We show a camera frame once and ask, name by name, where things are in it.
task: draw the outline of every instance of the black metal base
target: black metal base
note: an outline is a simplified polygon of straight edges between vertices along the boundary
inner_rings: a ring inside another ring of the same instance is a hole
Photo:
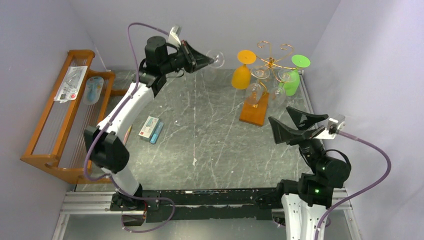
[[[301,183],[292,180],[281,180],[276,188],[232,188],[208,190],[144,190],[142,195],[146,198],[169,198],[175,203],[175,213],[171,220],[208,220],[208,219],[242,219],[255,218],[256,220],[273,220],[272,209],[282,209],[281,198],[284,194],[297,194],[309,196],[308,203],[318,204],[317,199],[325,200],[326,206],[332,199],[331,192],[312,194],[301,192],[304,187]],[[147,201],[148,223],[159,223],[168,219],[172,212],[170,202]],[[128,199],[116,193],[110,205],[111,211],[144,210],[144,201]]]

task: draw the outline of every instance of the blue package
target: blue package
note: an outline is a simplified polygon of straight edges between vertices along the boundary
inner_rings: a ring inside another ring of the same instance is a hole
[[[156,130],[154,131],[153,136],[150,139],[151,144],[156,143],[156,141],[158,140],[159,134],[161,133],[163,127],[164,127],[164,122],[161,121],[157,124]]]

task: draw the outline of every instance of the cable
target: cable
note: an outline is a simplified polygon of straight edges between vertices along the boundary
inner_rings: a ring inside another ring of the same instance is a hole
[[[144,27],[148,27],[148,28],[151,28],[151,29],[154,29],[154,30],[157,30],[158,32],[160,32],[160,33],[163,33],[163,34],[165,34],[165,35],[168,35],[168,33],[166,32],[166,31],[164,31],[164,30],[161,30],[161,29],[159,29],[159,28],[157,28],[157,27],[154,27],[154,26],[151,26],[151,25],[148,25],[148,24],[145,24],[145,23],[141,23],[141,22],[133,22],[133,23],[131,23],[129,26],[128,26],[128,28],[127,28],[127,35],[128,35],[128,41],[129,41],[129,46],[131,47],[131,50],[132,50],[132,54],[133,54],[133,56],[134,56],[134,61],[135,61],[135,87],[134,87],[134,89],[131,91],[131,93],[124,99],[124,101],[116,108],[116,111],[112,114],[112,116],[110,117],[110,119],[109,119],[109,122],[107,122],[105,125],[104,125],[104,127],[100,130],[100,132],[97,134],[97,136],[94,138],[94,140],[93,140],[93,143],[91,144],[91,146],[89,147],[89,149],[88,149],[88,151],[87,151],[87,155],[86,155],[86,157],[85,157],[85,160],[84,160],[84,176],[88,179],[88,180],[90,180],[90,181],[92,181],[92,182],[96,182],[96,181],[98,181],[98,180],[100,180],[100,179],[103,179],[103,178],[109,178],[110,177],[110,180],[111,180],[111,182],[113,183],[113,185],[117,188],[117,190],[120,192],[120,193],[122,193],[123,195],[125,195],[125,196],[127,196],[127,197],[129,197],[129,198],[132,198],[132,199],[136,199],[136,200],[143,200],[143,201],[150,201],[150,200],[164,200],[164,201],[168,201],[168,202],[170,202],[171,204],[172,204],[172,212],[171,212],[171,214],[170,214],[170,216],[168,217],[168,219],[165,221],[165,222],[163,222],[162,224],[160,224],[160,225],[158,225],[158,226],[156,226],[156,227],[153,227],[153,228],[151,228],[151,229],[148,229],[148,230],[139,230],[139,231],[135,231],[135,230],[130,230],[130,229],[128,229],[128,228],[126,228],[125,226],[124,226],[124,221],[123,221],[123,219],[121,218],[121,224],[122,224],[122,229],[124,229],[124,230],[126,230],[126,231],[128,231],[128,232],[130,232],[130,233],[147,233],[147,232],[151,232],[151,231],[154,231],[154,230],[156,230],[156,229],[159,229],[159,228],[161,228],[161,227],[163,227],[165,224],[167,224],[170,220],[171,220],[171,218],[173,217],[173,215],[174,215],[174,213],[175,213],[175,203],[174,203],[174,201],[172,201],[172,199],[170,199],[170,198],[167,198],[167,197],[137,197],[137,196],[133,196],[133,195],[130,195],[130,194],[128,194],[127,192],[125,192],[124,190],[122,190],[118,185],[117,185],[117,183],[114,181],[114,179],[111,177],[111,175],[109,174],[109,173],[105,173],[105,174],[103,174],[103,175],[101,175],[100,177],[92,177],[92,176],[90,176],[90,174],[89,174],[89,171],[88,171],[88,164],[89,164],[89,160],[90,160],[90,156],[91,156],[91,154],[92,154],[92,152],[93,152],[93,150],[94,150],[94,147],[96,146],[96,144],[97,144],[97,142],[99,141],[99,139],[100,139],[100,137],[102,136],[102,134],[108,129],[108,127],[112,124],[112,122],[114,121],[114,119],[116,118],[116,116],[119,114],[119,112],[122,110],[122,108],[125,106],[125,104],[127,104],[127,102],[132,98],[132,96],[136,93],[136,91],[137,91],[137,89],[138,89],[138,86],[139,86],[139,81],[140,81],[140,79],[139,79],[139,64],[137,63],[137,56],[136,56],[136,51],[134,50],[134,47],[133,47],[133,43],[131,42],[131,37],[130,37],[130,27],[131,26],[134,26],[134,25],[139,25],[139,26],[144,26]]]
[[[324,219],[331,213],[331,211],[333,211],[339,205],[341,205],[342,203],[344,203],[344,202],[346,202],[348,200],[353,199],[354,197],[356,197],[358,195],[361,195],[361,194],[365,193],[366,191],[368,191],[368,190],[374,188],[375,186],[377,186],[378,184],[380,184],[384,179],[387,178],[387,176],[389,175],[390,171],[392,170],[392,162],[390,161],[390,157],[381,148],[379,148],[378,146],[376,146],[376,145],[374,145],[374,144],[372,144],[370,142],[367,142],[367,141],[365,141],[365,140],[363,140],[363,139],[361,139],[361,138],[359,138],[357,136],[351,135],[351,134],[346,133],[346,132],[343,132],[343,131],[340,131],[338,134],[339,135],[342,135],[345,138],[348,138],[348,139],[351,139],[351,140],[354,140],[354,141],[358,141],[358,142],[360,142],[362,144],[365,144],[365,145],[367,145],[367,146],[369,146],[369,147],[377,150],[379,153],[381,153],[384,156],[385,160],[387,161],[387,169],[386,169],[385,173],[383,174],[383,176],[381,176],[373,184],[367,186],[366,188],[364,188],[364,189],[362,189],[362,190],[360,190],[358,192],[355,192],[354,194],[352,194],[352,195],[350,195],[348,197],[343,198],[341,201],[339,201],[338,203],[336,203],[333,206],[331,206],[324,213],[324,215],[322,215],[322,217],[319,219],[317,226],[321,226],[321,224],[323,224]],[[316,230],[315,230],[314,240],[318,240],[318,232],[319,231],[320,231],[320,227],[317,227]]]

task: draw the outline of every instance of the wooden base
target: wooden base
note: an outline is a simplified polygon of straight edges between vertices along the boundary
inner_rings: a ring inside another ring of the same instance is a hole
[[[267,114],[269,95],[269,93],[265,93],[255,106],[244,101],[239,120],[262,127],[264,125],[265,115]]]

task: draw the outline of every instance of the gray marble surface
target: gray marble surface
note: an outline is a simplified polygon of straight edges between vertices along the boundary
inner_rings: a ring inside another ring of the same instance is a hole
[[[281,179],[297,180],[310,171],[296,146],[275,145],[267,119],[262,127],[239,121],[246,91],[232,87],[233,72],[209,68],[180,78],[170,76],[162,91],[142,110],[126,147],[128,164],[144,189],[275,187]],[[135,77],[133,71],[115,73],[116,89],[127,88]],[[111,100],[109,111],[119,100]],[[298,89],[282,106],[269,107],[266,117],[276,117],[294,128],[286,106],[308,111]],[[165,124],[154,145],[138,136],[148,116]],[[175,120],[182,120],[181,125]],[[76,188],[113,189],[111,184],[80,184]]]

